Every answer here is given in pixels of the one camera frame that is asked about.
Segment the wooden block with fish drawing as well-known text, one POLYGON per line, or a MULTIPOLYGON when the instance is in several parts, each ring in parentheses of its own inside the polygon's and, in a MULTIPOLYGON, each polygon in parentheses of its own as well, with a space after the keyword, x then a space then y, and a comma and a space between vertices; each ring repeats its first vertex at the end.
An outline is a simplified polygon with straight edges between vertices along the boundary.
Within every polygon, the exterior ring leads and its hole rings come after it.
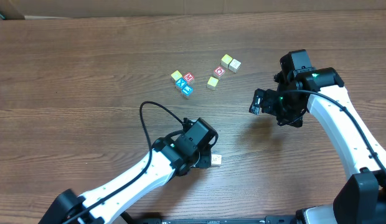
POLYGON ((221 166, 222 165, 222 156, 220 154, 211 155, 211 166, 221 166))

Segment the red faced wooden block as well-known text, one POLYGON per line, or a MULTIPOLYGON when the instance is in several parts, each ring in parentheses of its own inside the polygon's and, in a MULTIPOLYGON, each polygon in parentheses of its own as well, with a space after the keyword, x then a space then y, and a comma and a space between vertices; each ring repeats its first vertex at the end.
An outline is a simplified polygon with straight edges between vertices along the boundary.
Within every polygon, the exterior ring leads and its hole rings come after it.
POLYGON ((213 76, 217 79, 221 79, 225 74, 225 69, 222 66, 218 66, 214 69, 213 76))

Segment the yellow L wooden block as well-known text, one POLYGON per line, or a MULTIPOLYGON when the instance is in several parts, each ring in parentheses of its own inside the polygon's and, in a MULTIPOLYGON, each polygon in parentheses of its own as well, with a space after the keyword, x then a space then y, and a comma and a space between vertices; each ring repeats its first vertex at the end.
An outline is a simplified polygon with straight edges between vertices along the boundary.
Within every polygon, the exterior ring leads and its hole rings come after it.
POLYGON ((182 77, 183 77, 182 74, 178 70, 176 70, 175 72, 171 73, 171 80, 173 82, 177 82, 182 77))

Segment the plain cream wooden block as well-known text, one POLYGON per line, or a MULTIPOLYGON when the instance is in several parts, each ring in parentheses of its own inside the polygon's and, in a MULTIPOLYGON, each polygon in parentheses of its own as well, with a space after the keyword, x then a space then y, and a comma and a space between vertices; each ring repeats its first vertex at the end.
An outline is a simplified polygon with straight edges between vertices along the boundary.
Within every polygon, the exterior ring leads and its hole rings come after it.
POLYGON ((236 60, 235 58, 228 65, 228 69, 231 70, 233 73, 237 73, 240 67, 241 62, 236 60))

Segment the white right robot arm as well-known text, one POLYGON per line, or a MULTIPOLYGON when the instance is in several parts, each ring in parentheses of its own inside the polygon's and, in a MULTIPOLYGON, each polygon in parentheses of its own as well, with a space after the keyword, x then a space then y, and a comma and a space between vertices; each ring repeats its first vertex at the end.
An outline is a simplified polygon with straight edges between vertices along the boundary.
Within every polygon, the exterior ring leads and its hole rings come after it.
POLYGON ((386 150, 355 110, 342 78, 332 67, 312 66, 304 49, 288 52, 280 65, 278 88, 255 90, 249 112, 296 128, 306 113, 313 115, 337 151, 347 182, 333 203, 267 216, 265 223, 386 223, 386 150))

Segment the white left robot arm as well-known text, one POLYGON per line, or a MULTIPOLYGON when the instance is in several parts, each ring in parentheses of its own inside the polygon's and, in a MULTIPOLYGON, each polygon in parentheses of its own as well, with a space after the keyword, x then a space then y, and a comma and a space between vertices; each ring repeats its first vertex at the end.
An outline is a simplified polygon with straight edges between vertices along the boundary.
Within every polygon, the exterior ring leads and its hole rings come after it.
POLYGON ((113 223, 150 191, 192 168, 211 166, 211 148, 218 133, 202 118, 185 118, 182 129, 153 142, 149 152, 132 168, 108 183, 80 195, 68 189, 58 195, 43 223, 113 223))

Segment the blue faced wooden letter block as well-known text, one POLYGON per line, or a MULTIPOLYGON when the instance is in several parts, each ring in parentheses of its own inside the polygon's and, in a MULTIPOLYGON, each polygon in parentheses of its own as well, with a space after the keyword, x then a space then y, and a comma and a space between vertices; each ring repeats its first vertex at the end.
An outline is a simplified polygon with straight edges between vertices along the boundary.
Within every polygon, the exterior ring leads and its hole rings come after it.
POLYGON ((182 90, 181 90, 181 95, 185 98, 189 98, 191 94, 193 93, 194 89, 193 87, 186 85, 182 90))

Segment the yellow top wooden block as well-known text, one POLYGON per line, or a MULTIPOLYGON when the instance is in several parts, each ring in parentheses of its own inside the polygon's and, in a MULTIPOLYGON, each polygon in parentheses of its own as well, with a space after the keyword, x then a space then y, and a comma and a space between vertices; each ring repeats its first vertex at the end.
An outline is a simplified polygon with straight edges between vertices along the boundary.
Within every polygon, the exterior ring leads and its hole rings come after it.
POLYGON ((223 66, 225 68, 228 68, 228 66, 229 66, 229 64, 231 63, 232 60, 233 60, 233 58, 231 56, 229 56, 228 54, 225 54, 221 58, 220 64, 221 64, 221 66, 223 66))

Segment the red M wooden block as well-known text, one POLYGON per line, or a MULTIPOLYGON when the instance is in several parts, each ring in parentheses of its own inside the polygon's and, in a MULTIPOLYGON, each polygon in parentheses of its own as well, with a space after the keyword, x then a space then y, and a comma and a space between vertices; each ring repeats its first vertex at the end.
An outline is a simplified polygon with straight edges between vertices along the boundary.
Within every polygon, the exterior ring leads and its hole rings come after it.
POLYGON ((191 85, 195 82, 195 76, 191 72, 186 73, 183 76, 184 80, 187 82, 188 85, 191 85))

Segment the yellow C wooden block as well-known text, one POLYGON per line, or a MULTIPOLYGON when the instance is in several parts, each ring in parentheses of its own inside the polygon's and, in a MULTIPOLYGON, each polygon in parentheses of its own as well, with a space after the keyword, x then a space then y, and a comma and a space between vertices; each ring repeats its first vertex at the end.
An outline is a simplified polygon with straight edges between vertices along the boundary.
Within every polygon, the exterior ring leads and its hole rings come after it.
POLYGON ((207 82, 207 88, 211 90, 216 90, 219 80, 215 77, 210 77, 207 82))

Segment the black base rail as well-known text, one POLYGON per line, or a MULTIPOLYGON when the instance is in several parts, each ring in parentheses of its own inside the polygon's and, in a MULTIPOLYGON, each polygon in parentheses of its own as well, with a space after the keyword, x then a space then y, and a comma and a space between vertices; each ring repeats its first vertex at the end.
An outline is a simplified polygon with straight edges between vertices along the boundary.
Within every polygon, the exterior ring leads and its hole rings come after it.
POLYGON ((263 218, 201 218, 165 219, 159 213, 147 213, 140 218, 132 218, 123 212, 116 224, 303 224, 296 215, 268 215, 263 218))

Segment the blue X wooden block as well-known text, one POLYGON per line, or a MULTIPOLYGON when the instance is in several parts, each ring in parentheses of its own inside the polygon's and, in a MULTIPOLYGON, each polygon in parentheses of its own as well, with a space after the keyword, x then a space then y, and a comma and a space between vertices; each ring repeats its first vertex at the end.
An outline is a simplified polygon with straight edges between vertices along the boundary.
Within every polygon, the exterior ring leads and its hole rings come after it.
POLYGON ((187 81, 182 77, 176 81, 176 88, 182 90, 187 85, 187 81))

